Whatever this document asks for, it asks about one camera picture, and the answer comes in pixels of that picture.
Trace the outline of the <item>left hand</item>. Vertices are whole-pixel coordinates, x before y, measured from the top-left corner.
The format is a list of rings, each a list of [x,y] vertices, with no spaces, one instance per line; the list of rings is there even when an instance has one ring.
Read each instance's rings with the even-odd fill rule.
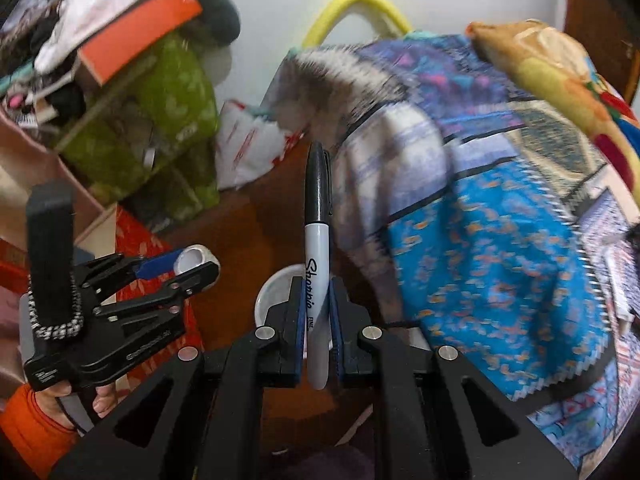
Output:
[[[35,393],[38,408],[65,429],[85,434],[114,410],[117,394],[114,384],[96,387],[92,403],[89,390],[75,392],[66,380]]]

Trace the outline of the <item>orange sleeve forearm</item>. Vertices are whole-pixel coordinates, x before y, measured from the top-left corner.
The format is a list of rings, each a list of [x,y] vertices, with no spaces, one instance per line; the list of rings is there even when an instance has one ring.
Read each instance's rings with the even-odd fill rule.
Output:
[[[44,414],[27,384],[13,393],[1,413],[1,432],[38,479],[47,479],[55,463],[79,440],[75,429]]]

